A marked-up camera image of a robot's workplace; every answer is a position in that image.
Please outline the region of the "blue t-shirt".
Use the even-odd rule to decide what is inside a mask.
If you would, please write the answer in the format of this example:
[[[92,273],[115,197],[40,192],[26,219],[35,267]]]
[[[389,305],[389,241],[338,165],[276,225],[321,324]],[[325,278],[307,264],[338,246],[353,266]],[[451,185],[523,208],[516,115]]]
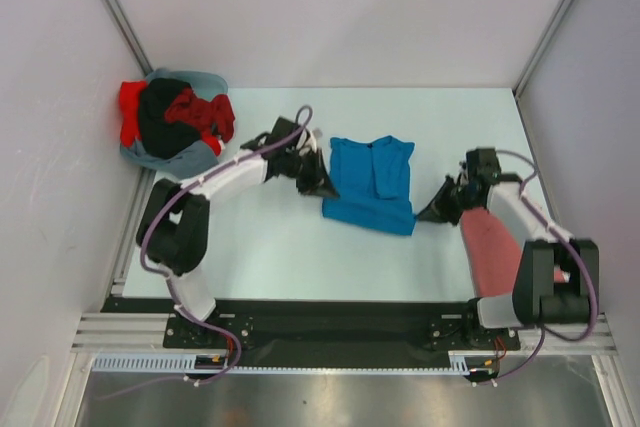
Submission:
[[[337,199],[322,203],[325,218],[397,236],[410,236],[410,159],[415,144],[394,136],[371,142],[330,139],[330,180]]]

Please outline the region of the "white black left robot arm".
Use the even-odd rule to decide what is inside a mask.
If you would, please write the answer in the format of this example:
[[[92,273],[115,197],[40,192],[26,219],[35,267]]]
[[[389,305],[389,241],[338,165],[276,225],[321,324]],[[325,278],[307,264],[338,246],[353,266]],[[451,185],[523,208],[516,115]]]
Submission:
[[[211,316],[216,299],[200,267],[212,209],[278,177],[294,180],[302,196],[340,198],[318,136],[307,125],[280,117],[231,159],[180,183],[163,178],[152,187],[136,233],[140,265],[163,278],[174,309],[188,319],[187,336],[199,346],[214,344],[221,334],[220,321]]]

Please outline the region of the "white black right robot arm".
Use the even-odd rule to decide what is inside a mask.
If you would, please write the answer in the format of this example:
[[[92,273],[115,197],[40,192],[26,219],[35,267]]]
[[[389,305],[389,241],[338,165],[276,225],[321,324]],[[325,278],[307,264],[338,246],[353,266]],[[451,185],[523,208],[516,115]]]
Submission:
[[[566,342],[588,338],[599,315],[599,249],[554,222],[529,197],[538,176],[534,162],[504,149],[468,151],[456,177],[447,175],[418,222],[459,224],[478,208],[497,218],[521,247],[510,293],[481,296],[461,323],[463,340],[484,348],[498,329],[538,328]]]

